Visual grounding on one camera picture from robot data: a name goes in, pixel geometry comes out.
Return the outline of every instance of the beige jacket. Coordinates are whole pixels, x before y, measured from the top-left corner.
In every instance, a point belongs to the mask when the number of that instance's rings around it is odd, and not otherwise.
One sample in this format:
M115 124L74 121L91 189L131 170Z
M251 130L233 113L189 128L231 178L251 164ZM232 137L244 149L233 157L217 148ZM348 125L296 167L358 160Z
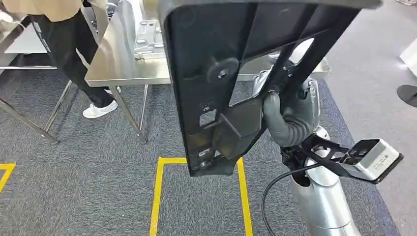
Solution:
M9 12L46 15L51 21L73 17L82 7L82 0L2 0ZM106 9L107 0L88 0L92 6Z

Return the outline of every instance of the black cable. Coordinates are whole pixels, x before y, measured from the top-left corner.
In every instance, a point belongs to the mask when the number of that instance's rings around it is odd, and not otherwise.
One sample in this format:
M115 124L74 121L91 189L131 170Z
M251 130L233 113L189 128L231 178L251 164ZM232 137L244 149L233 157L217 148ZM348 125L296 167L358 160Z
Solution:
M271 183L268 184L267 188L264 191L264 194L262 195L261 211L262 211L262 218L264 220L265 226L267 227L267 230L268 230L268 232L271 236L275 236L275 234L272 231L271 226L269 225L268 220L267 220L267 215L265 214L265 200L267 199L267 194L268 194L269 190L272 188L272 186L274 186L274 184L276 184L278 181L282 180L283 178L285 178L287 176L290 176L292 174L302 172L302 171L308 171L310 169L314 169L314 168L319 167L319 166L321 166L321 164L317 163L317 164L314 164L314 165L311 165L311 166L306 166L306 167L296 169L296 170L293 170L293 171L288 171L287 173L276 177L273 181L271 181Z

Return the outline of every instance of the black pants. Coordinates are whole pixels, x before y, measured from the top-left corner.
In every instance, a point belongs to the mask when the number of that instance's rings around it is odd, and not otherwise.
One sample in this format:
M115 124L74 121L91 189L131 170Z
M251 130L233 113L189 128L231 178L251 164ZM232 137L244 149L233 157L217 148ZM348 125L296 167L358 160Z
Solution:
M55 66L75 83L96 107L105 107L112 103L113 97L104 90L108 87L92 88L84 80L87 68L75 49L78 49L87 63L91 64L98 46L81 10L72 18L59 22L51 22L44 15L31 17L33 26Z

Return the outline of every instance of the black panel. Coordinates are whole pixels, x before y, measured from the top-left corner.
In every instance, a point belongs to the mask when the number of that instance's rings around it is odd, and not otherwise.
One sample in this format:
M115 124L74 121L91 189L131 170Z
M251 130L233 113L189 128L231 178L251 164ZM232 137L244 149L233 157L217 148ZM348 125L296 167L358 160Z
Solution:
M222 3L174 8L161 20L192 176L231 175L236 161L266 130L262 101L278 89L282 109L337 41L359 9L305 3ZM315 40L291 77L283 69L294 48ZM239 69L280 51L261 93L229 107ZM213 122L200 116L216 110Z

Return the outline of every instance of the person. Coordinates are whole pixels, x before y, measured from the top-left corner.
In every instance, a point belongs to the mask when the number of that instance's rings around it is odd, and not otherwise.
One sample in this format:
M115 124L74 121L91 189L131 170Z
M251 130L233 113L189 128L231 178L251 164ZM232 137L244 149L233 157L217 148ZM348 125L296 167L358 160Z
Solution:
M33 26L52 62L91 100L83 111L86 118L101 117L118 107L108 87L90 87L84 77L87 68L77 51L90 64L98 48L81 12L85 0L2 0L6 9L31 16ZM106 5L107 0L88 0Z

